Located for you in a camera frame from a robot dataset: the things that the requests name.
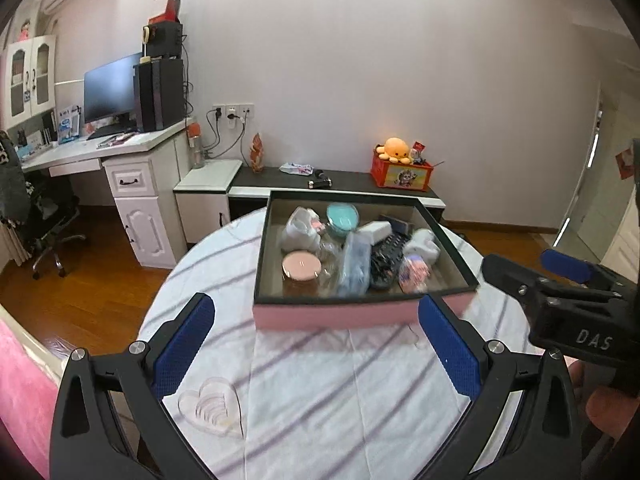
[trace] finger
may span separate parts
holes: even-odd
[[[569,377],[574,388],[580,388],[584,382],[584,363],[576,361],[569,366]]]
[[[596,428],[618,440],[625,433],[639,405],[640,399],[607,386],[598,386],[587,401],[586,412]]]

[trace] pink blanket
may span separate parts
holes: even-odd
[[[26,459],[46,479],[57,396],[57,386],[0,320],[0,418]]]

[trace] box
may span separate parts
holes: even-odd
[[[393,163],[382,160],[376,150],[373,150],[371,176],[378,187],[427,191],[429,190],[431,171],[433,171],[433,166],[428,162],[423,166]]]
[[[282,277],[284,254],[280,251],[278,241],[287,219],[301,206],[314,209],[326,222],[326,208],[333,202],[353,204],[358,209],[360,225],[386,214],[409,221],[415,228],[432,229],[441,253],[433,266],[430,290],[442,294],[454,312],[464,312],[475,294],[478,280],[449,237],[417,198],[321,191],[272,191],[262,231],[254,289],[256,328],[341,330],[418,321],[418,301],[424,294],[405,294],[397,283],[389,291],[370,290],[364,296],[352,298],[333,296],[334,289],[330,286],[320,286],[313,296],[292,295],[285,290]]]

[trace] orange octopus plush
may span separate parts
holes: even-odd
[[[401,164],[411,164],[409,147],[404,140],[398,139],[397,137],[390,137],[386,140],[385,145],[378,146],[376,151],[382,160],[388,160],[392,163],[400,162]]]

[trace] white tablecloth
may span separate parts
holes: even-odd
[[[460,396],[419,325],[360,330],[258,332],[252,317],[265,210],[209,235],[175,267],[140,328],[149,340],[196,292],[212,297],[215,323],[178,392],[164,398],[176,424],[221,480],[412,480],[460,418]],[[534,351],[520,305],[486,284],[482,256],[445,230],[480,286],[464,319],[485,339]],[[244,438],[196,427],[178,410],[209,378],[231,383]],[[510,402],[476,468],[500,447]]]

